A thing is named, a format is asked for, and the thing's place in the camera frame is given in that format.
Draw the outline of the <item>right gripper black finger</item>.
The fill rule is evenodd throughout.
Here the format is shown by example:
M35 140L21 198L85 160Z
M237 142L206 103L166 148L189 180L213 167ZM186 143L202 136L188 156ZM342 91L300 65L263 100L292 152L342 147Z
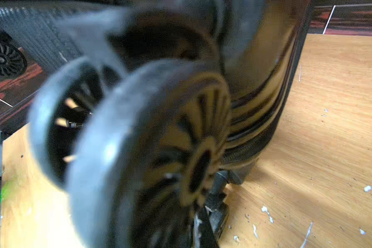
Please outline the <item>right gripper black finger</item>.
M206 209L199 210L194 217L194 247L195 248L218 248L218 242L212 231L212 227Z

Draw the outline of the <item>black hard-shell suitcase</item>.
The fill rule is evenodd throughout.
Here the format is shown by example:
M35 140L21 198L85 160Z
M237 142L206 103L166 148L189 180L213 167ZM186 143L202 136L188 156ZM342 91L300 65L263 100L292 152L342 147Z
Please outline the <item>black hard-shell suitcase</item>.
M44 175L89 248L217 242L273 138L312 1L0 1L0 26L49 77L29 112Z

